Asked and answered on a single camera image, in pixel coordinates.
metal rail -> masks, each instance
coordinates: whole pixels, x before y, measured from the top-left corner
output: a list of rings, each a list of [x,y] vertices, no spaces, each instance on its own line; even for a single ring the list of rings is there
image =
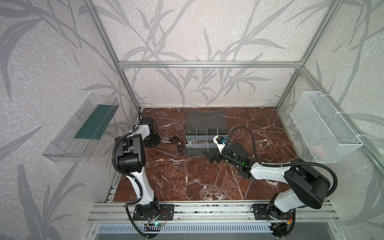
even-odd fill
[[[120,68],[298,68],[297,61],[121,61]]]
[[[329,8],[327,12],[325,13],[323,20],[321,21],[319,27],[316,30],[315,35],[313,36],[310,44],[308,45],[307,49],[304,52],[303,57],[301,58],[301,66],[304,66],[305,63],[308,61],[309,57],[313,53],[314,49],[316,48],[317,44],[321,40],[322,36],[324,35],[325,31],[328,29],[329,25],[331,24],[333,18],[336,16],[339,8],[341,7],[341,4],[344,0],[333,0],[332,3],[329,5]],[[292,87],[294,86],[297,75],[298,75],[298,69],[296,69],[295,73],[292,75],[289,83],[287,84],[287,87],[285,88],[283,94],[281,95],[281,98],[279,99],[276,108],[279,109],[281,105],[283,104],[285,98],[287,97],[289,91],[291,91]]]
[[[119,67],[119,64],[118,64],[119,61],[118,61],[118,59],[116,57],[116,54],[115,54],[115,52],[114,52],[114,50],[112,48],[112,44],[111,44],[111,42],[109,41],[109,39],[107,37],[106,31],[105,31],[105,29],[104,29],[104,27],[103,27],[103,25],[101,23],[99,15],[97,14],[95,5],[93,4],[92,0],[83,0],[83,2],[84,2],[85,8],[87,9],[87,12],[89,13],[89,15],[91,17],[91,20],[95,24],[96,30],[98,31],[98,33],[99,33],[99,35],[100,35],[100,37],[101,37],[105,47],[107,48],[107,52],[108,52],[109,56],[111,57],[112,63],[113,63],[113,65],[116,68],[116,71],[117,71],[117,74],[120,77],[120,80],[122,81],[125,89],[127,90],[127,92],[129,94],[129,96],[131,97],[133,103],[135,104],[136,109],[139,111],[140,110],[139,103],[138,103],[135,95],[133,94],[132,88],[129,85],[129,82],[128,82],[124,72]]]

wall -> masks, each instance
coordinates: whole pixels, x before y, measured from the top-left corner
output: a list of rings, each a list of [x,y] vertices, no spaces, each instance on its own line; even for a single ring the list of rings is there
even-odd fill
[[[297,61],[331,1],[94,2],[120,61]],[[126,76],[143,106],[275,106],[292,72],[135,68]]]
[[[0,239],[78,239],[134,107],[81,1],[3,0],[0,17]],[[43,157],[90,93],[121,104],[90,160]]]
[[[383,152],[384,1],[344,1],[306,63],[328,93]],[[297,154],[312,156],[289,116],[302,91],[313,91],[299,77],[279,114]],[[339,187],[330,200],[351,240],[382,239],[384,178],[361,149],[329,166]]]

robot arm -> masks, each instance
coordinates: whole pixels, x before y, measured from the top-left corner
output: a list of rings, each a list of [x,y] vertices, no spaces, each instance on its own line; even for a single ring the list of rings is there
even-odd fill
[[[291,163],[294,166],[286,166],[290,163],[251,162],[247,151],[241,144],[229,145],[227,140],[219,136],[214,137],[214,142],[219,151],[211,162],[225,160],[236,166],[238,173],[246,179],[266,179],[290,185],[290,190],[279,193],[268,205],[271,217],[278,218],[290,209],[305,205],[314,209],[321,208],[331,186],[329,180],[311,166],[321,164],[306,163],[302,159],[295,159]]]
[[[114,155],[115,169],[130,180],[139,200],[136,206],[137,212],[146,217],[152,217],[160,210],[159,201],[149,185],[144,169],[147,158],[143,139],[151,134],[148,124],[135,125],[133,131],[130,131],[125,137],[115,139],[115,147],[117,147]]]

transparent plastic tray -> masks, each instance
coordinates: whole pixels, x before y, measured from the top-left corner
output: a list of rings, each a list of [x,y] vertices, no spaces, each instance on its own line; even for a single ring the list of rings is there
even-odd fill
[[[87,162],[118,107],[116,97],[91,93],[43,156],[53,162]]]

